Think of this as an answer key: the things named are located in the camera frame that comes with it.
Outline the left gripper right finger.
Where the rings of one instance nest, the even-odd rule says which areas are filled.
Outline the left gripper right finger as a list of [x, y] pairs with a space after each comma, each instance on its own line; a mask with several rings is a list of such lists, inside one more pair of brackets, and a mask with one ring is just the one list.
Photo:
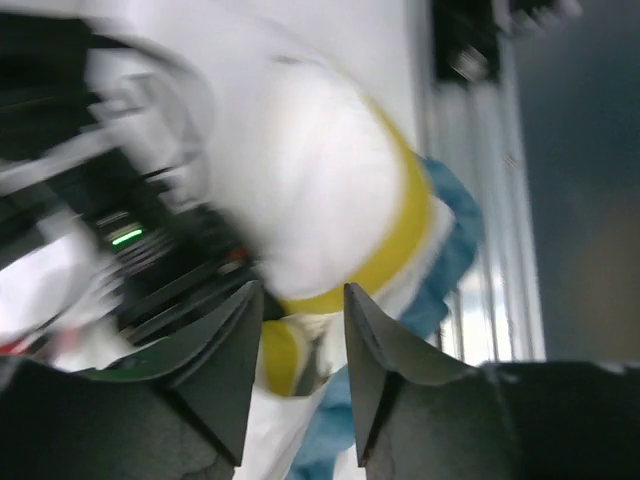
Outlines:
[[344, 324], [358, 464], [370, 479], [635, 479], [639, 369], [469, 366], [356, 284]]

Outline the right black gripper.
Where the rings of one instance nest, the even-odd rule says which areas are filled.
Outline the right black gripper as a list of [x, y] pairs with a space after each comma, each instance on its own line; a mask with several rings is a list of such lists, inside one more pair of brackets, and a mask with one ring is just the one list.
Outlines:
[[115, 262], [118, 327], [142, 345], [211, 312], [255, 279], [251, 259], [222, 216], [198, 205], [179, 213], [168, 183], [119, 150], [1, 196], [11, 226], [32, 225], [67, 204]]

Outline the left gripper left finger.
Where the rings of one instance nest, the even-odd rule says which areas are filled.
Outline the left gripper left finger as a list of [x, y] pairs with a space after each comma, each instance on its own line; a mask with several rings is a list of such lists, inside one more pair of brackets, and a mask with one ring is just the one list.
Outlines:
[[241, 463], [262, 325], [257, 282], [125, 357], [65, 373], [1, 361], [5, 479], [228, 479]]

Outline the white pillow yellow edge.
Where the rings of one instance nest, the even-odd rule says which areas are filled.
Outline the white pillow yellow edge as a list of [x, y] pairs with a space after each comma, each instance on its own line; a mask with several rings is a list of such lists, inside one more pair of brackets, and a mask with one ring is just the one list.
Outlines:
[[435, 245], [431, 180], [343, 61], [238, 27], [204, 40], [198, 61], [216, 101], [209, 196], [281, 320], [343, 317], [346, 283], [374, 298]]

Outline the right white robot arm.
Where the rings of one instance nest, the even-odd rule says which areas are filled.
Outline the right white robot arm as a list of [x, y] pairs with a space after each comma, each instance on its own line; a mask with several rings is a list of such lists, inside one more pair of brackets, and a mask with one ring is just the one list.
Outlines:
[[5, 354], [75, 328], [76, 307], [107, 287], [107, 311], [136, 343], [185, 326], [254, 281], [252, 258], [224, 217], [196, 194], [171, 199], [171, 173], [206, 168], [204, 141], [181, 114], [171, 166], [138, 167], [106, 134], [103, 97], [86, 83], [92, 49], [121, 42], [79, 19], [1, 17], [1, 264], [43, 249], [47, 220], [67, 212], [106, 266], [73, 280], [63, 303], [1, 337]]

